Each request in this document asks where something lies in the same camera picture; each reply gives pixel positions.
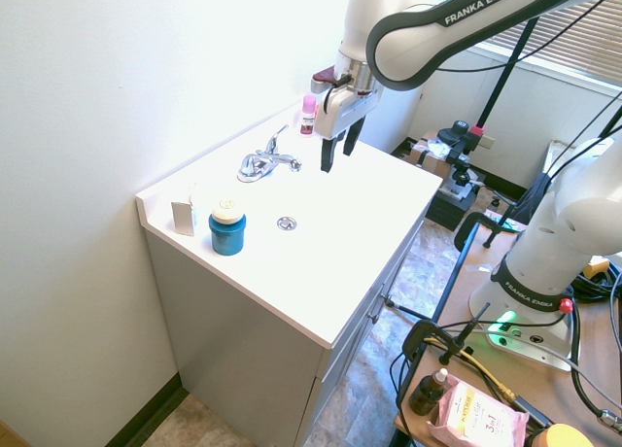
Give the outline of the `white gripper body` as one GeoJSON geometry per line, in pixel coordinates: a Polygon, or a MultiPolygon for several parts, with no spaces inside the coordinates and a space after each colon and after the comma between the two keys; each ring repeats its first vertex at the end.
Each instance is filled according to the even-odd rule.
{"type": "Polygon", "coordinates": [[[330,140],[370,113],[380,101],[384,87],[377,85],[370,94],[359,95],[346,86],[325,94],[318,105],[314,131],[330,140]]]}

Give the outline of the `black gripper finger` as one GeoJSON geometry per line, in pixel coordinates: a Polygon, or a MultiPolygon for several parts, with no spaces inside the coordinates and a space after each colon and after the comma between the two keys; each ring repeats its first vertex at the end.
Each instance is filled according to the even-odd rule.
{"type": "Polygon", "coordinates": [[[346,136],[346,140],[344,143],[343,153],[345,155],[351,155],[361,134],[363,129],[363,124],[365,121],[365,117],[360,118],[355,123],[353,123],[349,129],[346,136]]]}
{"type": "Polygon", "coordinates": [[[324,139],[321,153],[321,170],[328,173],[333,165],[334,151],[336,145],[345,137],[346,131],[341,131],[332,139],[324,139]]]}

